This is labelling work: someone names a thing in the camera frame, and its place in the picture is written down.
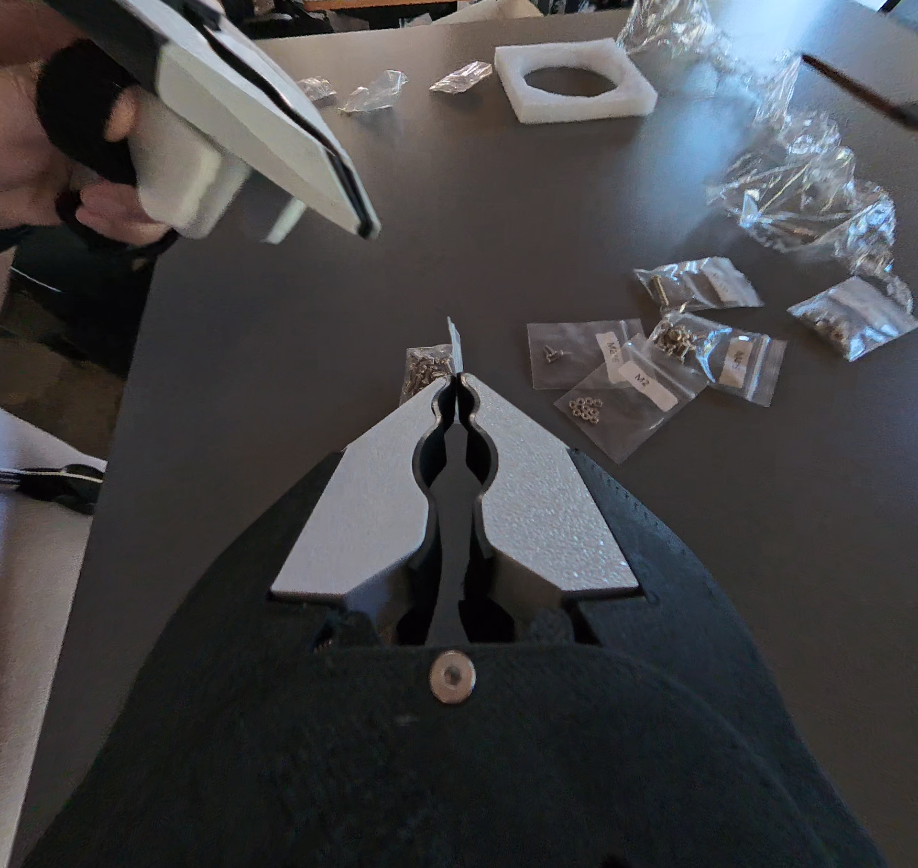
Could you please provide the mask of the person's white shirt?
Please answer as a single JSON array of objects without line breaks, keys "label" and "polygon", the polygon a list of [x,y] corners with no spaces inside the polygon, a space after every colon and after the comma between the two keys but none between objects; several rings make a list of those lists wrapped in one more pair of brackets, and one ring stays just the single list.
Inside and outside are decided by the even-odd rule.
[{"label": "person's white shirt", "polygon": [[2,487],[2,866],[13,851],[90,529],[90,517]]}]

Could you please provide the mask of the clear bag of hardware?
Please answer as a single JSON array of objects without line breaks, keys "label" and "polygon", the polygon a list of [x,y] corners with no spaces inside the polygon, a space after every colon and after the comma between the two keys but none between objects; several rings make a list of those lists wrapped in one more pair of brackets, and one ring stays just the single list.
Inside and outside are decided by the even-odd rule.
[{"label": "clear bag of hardware", "polygon": [[787,313],[847,362],[854,362],[917,328],[907,287],[860,276],[790,306]]}]

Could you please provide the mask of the small clear screw bag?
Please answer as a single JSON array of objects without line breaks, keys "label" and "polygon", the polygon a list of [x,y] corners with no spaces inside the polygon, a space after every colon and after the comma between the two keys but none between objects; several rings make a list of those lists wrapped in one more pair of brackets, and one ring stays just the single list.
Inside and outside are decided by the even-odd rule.
[{"label": "small clear screw bag", "polygon": [[453,426],[455,384],[465,371],[465,351],[458,326],[449,315],[446,317],[446,325],[448,342],[407,348],[398,403],[398,407],[402,408],[433,384],[442,384],[442,388],[431,398],[431,410],[440,419],[445,431]]}]

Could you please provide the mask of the person's left hand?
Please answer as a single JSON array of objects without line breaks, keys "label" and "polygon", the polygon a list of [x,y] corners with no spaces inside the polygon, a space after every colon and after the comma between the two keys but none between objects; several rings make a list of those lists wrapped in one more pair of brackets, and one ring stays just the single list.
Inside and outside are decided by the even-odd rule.
[{"label": "person's left hand", "polygon": [[[86,36],[39,0],[1,0],[1,227],[52,227],[55,204],[75,183],[75,164],[48,140],[36,113],[41,66]],[[98,234],[132,246],[168,232],[141,208],[131,186],[99,180],[84,186],[76,218]]]}]

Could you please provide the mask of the grey desk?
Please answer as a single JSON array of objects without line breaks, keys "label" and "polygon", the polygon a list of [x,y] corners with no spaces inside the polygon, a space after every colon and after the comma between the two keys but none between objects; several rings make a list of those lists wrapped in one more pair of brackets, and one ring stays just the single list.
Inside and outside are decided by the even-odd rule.
[{"label": "grey desk", "polygon": [[[29,866],[916,866],[916,335],[851,364],[785,314],[834,284],[705,208],[731,101],[524,128],[499,82],[423,87],[495,25],[319,38],[284,63],[405,68],[336,128],[383,223],[227,219],[156,268],[63,643]],[[788,336],[771,408],[703,393],[615,469],[526,369],[533,320],[645,316],[634,267],[723,252]],[[268,598],[326,457],[397,403],[451,315],[471,370],[587,466],[636,598],[572,641],[436,650]]]}]

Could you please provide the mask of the bag of round-head screws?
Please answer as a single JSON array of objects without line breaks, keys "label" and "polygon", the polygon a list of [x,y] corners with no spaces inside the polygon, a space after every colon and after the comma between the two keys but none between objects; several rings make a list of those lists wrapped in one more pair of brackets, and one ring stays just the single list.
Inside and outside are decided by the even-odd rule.
[{"label": "bag of round-head screws", "polygon": [[650,340],[713,389],[763,407],[771,405],[787,350],[785,340],[679,311],[663,315]]}]

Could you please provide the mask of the white square foam frame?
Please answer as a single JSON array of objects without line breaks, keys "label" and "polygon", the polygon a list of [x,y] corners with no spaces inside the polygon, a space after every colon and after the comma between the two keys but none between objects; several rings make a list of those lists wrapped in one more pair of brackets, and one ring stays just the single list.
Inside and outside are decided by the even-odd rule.
[{"label": "white square foam frame", "polygon": [[[495,49],[494,68],[512,109],[524,125],[560,125],[602,119],[647,117],[658,93],[625,51],[610,37]],[[534,71],[582,70],[613,83],[594,96],[549,93],[527,82]]]}]

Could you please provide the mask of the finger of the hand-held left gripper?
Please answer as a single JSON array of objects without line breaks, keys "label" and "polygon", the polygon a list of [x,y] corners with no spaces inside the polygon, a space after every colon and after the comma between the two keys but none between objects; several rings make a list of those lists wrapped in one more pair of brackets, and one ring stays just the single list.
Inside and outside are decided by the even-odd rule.
[{"label": "finger of the hand-held left gripper", "polygon": [[343,230],[381,223],[350,155],[297,83],[229,24],[157,28],[156,93],[205,136]]},{"label": "finger of the hand-held left gripper", "polygon": [[232,25],[215,0],[91,0],[78,2],[77,8],[86,17],[86,34],[158,98],[158,27]]}]

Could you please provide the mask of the clear bag single screw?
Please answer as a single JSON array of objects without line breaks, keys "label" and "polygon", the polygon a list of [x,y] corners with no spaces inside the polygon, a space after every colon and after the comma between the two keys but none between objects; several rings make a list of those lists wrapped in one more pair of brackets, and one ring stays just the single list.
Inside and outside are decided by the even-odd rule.
[{"label": "clear bag single screw", "polygon": [[570,390],[601,366],[601,385],[621,387],[622,346],[643,335],[638,318],[528,323],[534,389]]}]

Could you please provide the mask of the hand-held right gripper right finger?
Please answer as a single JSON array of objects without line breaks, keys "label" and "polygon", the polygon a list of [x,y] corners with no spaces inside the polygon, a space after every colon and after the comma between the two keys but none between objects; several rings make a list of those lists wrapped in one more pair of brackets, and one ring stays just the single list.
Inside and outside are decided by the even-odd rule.
[{"label": "hand-held right gripper right finger", "polygon": [[568,446],[471,373],[461,375],[473,500],[461,623],[512,642],[544,611],[640,596],[640,583]]}]

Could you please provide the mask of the clear bag of long screws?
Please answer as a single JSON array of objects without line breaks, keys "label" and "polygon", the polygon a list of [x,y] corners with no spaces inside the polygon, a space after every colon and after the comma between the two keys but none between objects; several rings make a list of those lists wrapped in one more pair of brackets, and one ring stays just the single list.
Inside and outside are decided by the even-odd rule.
[{"label": "clear bag of long screws", "polygon": [[726,257],[705,257],[652,269],[634,269],[633,275],[662,312],[764,306],[749,278]]}]

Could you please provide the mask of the clear bag of small nuts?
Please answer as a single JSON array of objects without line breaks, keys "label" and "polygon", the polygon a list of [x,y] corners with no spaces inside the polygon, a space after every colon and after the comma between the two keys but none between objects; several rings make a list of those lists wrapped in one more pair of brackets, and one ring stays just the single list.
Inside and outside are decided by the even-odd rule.
[{"label": "clear bag of small nuts", "polygon": [[621,346],[612,369],[602,362],[555,407],[607,457],[622,463],[707,386],[700,369],[639,335]]}]

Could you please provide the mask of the crumpled clear plastic wrap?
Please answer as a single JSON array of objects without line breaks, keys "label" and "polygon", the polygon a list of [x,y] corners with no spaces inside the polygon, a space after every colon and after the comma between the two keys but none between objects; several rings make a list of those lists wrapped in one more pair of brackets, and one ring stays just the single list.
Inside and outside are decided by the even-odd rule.
[{"label": "crumpled clear plastic wrap", "polygon": [[741,56],[714,23],[708,0],[633,0],[616,42],[628,55],[663,49],[672,59],[711,67],[761,100],[790,98],[801,66],[799,55],[787,50],[769,60]]},{"label": "crumpled clear plastic wrap", "polygon": [[796,112],[757,128],[753,143],[707,188],[708,205],[766,247],[891,278],[893,199],[858,175],[835,121],[819,111]]}]

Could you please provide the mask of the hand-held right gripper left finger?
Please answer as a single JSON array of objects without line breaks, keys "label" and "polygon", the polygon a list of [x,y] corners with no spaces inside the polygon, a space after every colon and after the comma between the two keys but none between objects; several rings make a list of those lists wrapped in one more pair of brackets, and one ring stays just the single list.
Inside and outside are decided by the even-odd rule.
[{"label": "hand-held right gripper left finger", "polygon": [[272,599],[363,614],[386,643],[425,643],[442,576],[431,486],[448,460],[455,384],[435,379],[340,453]]}]

